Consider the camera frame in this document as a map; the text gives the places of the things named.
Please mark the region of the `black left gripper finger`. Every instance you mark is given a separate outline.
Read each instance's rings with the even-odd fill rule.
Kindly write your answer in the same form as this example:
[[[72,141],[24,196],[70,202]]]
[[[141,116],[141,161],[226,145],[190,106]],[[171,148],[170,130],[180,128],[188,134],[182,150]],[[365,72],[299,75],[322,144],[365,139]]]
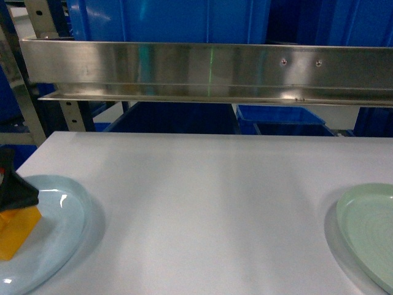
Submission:
[[[39,191],[16,173],[14,157],[14,150],[1,148],[1,212],[39,203]]]

